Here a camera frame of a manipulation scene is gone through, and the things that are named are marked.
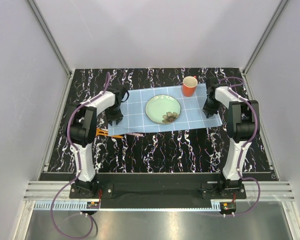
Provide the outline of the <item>orange plastic fork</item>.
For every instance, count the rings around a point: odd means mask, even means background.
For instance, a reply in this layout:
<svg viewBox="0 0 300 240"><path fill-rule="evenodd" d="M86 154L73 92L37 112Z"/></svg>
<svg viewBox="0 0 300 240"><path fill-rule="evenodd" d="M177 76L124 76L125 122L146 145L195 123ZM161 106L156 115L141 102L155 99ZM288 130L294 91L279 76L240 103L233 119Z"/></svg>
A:
<svg viewBox="0 0 300 240"><path fill-rule="evenodd" d="M96 137L98 136L104 136L104 137L110 137L110 138L116 138L116 139L122 139L122 135L109 135L109 132L107 129L97 128L96 129Z"/></svg>

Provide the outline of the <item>blue checked placemat cloth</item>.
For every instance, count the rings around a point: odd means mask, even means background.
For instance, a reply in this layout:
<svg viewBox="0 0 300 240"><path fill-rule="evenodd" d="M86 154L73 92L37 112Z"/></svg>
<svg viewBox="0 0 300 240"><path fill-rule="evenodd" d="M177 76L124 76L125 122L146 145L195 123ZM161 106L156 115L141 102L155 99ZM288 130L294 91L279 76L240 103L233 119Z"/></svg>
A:
<svg viewBox="0 0 300 240"><path fill-rule="evenodd" d="M207 118L203 106L207 99L206 85L197 85L192 96L182 93L182 86L129 90L127 101L121 104L123 120L108 125L110 136L128 133L159 133L169 131L220 127L217 113Z"/></svg>

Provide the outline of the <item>orange mug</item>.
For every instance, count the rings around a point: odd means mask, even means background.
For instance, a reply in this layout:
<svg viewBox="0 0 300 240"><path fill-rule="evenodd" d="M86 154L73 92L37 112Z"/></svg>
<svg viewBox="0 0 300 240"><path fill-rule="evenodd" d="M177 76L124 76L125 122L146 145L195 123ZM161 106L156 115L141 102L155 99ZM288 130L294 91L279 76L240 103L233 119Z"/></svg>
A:
<svg viewBox="0 0 300 240"><path fill-rule="evenodd" d="M198 80L195 76L187 76L182 81L182 94L191 97L197 88Z"/></svg>

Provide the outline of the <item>green floral plate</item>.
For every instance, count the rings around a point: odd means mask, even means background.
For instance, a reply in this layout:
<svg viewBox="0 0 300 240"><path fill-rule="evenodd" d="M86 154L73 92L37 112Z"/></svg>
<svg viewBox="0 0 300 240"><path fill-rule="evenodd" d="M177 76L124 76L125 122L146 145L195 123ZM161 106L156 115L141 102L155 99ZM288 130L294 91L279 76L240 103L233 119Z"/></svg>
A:
<svg viewBox="0 0 300 240"><path fill-rule="evenodd" d="M181 114L180 103L169 95L156 95L145 105L145 113L148 118L157 124L171 124Z"/></svg>

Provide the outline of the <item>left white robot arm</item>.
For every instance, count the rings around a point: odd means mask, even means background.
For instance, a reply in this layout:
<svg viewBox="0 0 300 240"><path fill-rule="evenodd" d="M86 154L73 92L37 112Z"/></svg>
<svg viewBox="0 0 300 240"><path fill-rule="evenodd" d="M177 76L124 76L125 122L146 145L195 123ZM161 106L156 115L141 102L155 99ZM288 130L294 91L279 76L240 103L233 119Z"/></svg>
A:
<svg viewBox="0 0 300 240"><path fill-rule="evenodd" d="M105 112L109 124L118 125L123 120L124 97L129 97L128 90L118 85L85 102L72 104L67 112L65 135L76 165L76 177L71 183L87 198L93 198L99 191L92 156L98 116Z"/></svg>

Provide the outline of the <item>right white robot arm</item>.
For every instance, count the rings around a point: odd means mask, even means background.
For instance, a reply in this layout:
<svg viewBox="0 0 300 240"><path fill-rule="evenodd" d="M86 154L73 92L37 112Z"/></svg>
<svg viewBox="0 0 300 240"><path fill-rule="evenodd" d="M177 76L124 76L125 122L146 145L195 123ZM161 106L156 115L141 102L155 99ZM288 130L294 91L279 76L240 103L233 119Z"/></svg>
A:
<svg viewBox="0 0 300 240"><path fill-rule="evenodd" d="M253 139L260 132L259 103L248 100L220 83L216 77L205 82L207 99L202 111L207 118L218 113L220 105L227 108L226 132L229 137L227 160L215 191L222 198L230 198L242 189L243 165Z"/></svg>

